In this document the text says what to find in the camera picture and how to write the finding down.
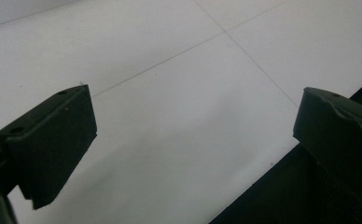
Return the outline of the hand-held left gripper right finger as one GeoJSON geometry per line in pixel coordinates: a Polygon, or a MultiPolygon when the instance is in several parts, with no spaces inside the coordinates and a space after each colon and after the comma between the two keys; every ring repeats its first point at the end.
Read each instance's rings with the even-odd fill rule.
{"type": "Polygon", "coordinates": [[[362,105],[337,93],[304,90],[293,136],[342,188],[362,199],[362,105]]]}

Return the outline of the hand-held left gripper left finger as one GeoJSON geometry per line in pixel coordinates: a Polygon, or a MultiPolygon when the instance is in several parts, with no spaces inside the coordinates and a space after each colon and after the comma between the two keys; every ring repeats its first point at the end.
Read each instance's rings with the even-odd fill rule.
{"type": "Polygon", "coordinates": [[[0,192],[52,203],[96,136],[89,87],[55,93],[0,130],[0,192]]]}

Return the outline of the white paper table cover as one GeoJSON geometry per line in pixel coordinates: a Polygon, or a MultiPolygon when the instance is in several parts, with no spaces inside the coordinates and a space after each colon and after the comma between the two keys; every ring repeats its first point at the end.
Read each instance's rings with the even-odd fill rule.
{"type": "Polygon", "coordinates": [[[86,84],[98,135],[20,224],[208,224],[292,149],[306,87],[362,87],[362,0],[77,0],[0,24],[0,129],[86,84]]]}

